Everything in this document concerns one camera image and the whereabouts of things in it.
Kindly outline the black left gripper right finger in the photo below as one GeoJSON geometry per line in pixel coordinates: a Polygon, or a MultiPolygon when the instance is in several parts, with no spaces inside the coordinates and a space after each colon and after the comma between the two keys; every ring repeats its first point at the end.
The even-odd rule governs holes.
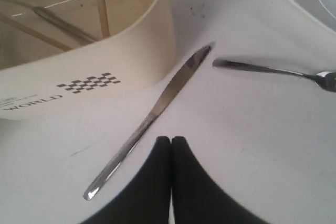
{"type": "Polygon", "coordinates": [[[265,223],[211,179],[182,136],[171,141],[171,188],[175,223],[265,223]]]}

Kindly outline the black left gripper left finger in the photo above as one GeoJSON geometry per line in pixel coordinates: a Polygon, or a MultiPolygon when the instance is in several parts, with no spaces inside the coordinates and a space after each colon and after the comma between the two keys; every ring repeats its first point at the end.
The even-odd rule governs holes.
{"type": "Polygon", "coordinates": [[[168,223],[171,200],[171,142],[155,144],[141,169],[106,206],[83,223],[168,223]]]}

